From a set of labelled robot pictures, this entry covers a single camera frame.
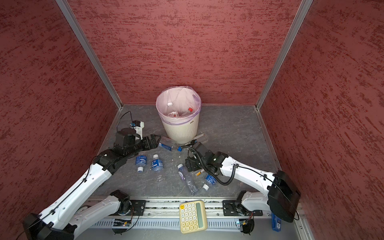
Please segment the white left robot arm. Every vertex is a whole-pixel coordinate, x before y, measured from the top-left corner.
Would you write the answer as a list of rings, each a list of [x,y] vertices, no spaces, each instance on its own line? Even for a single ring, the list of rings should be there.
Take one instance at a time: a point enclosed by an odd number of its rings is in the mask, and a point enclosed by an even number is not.
[[[94,157],[88,170],[60,198],[39,214],[23,220],[29,240],[74,240],[93,224],[111,215],[130,215],[134,208],[122,191],[112,192],[100,203],[81,211],[83,204],[114,173],[140,152],[156,149],[161,136],[141,137],[135,129],[125,128],[116,134],[113,148]]]

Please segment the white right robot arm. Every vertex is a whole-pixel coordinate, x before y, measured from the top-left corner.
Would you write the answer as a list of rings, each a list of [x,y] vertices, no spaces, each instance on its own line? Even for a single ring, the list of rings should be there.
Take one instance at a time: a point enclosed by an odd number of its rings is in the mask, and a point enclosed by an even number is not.
[[[228,186],[238,180],[263,194],[242,191],[238,195],[237,211],[271,211],[281,220],[292,223],[299,220],[297,212],[301,192],[289,175],[281,170],[276,173],[255,169],[243,164],[228,154],[213,153],[202,143],[195,142],[178,147],[179,151],[189,150],[186,165],[189,172],[203,169],[217,183]]]

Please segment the clear bottle white cap red label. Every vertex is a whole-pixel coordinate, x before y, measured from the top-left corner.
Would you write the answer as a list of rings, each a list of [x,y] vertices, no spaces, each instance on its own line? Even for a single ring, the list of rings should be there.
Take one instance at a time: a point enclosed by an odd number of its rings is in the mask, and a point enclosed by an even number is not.
[[[176,103],[168,102],[167,103],[166,114],[167,114],[168,117],[178,118],[178,117],[181,116],[181,114],[180,114],[180,107]]]

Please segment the clear bottle orange label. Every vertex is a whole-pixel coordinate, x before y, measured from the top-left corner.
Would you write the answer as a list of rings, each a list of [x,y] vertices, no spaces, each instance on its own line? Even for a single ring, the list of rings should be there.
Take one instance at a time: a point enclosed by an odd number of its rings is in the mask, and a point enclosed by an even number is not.
[[[205,172],[205,170],[202,169],[202,170],[200,170],[199,172],[197,172],[195,175],[196,175],[196,176],[199,176],[199,175],[201,175],[201,174],[204,173],[204,172]]]

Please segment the tall clear bottle purple label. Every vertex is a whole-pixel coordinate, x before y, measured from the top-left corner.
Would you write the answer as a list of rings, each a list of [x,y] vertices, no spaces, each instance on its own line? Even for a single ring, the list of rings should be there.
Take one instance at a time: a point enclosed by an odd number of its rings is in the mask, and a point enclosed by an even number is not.
[[[196,183],[194,181],[192,174],[188,172],[188,169],[183,164],[179,164],[177,168],[178,168],[178,173],[182,181],[185,183],[186,187],[188,188],[190,194],[192,196],[196,195],[198,193],[198,188],[196,186]]]

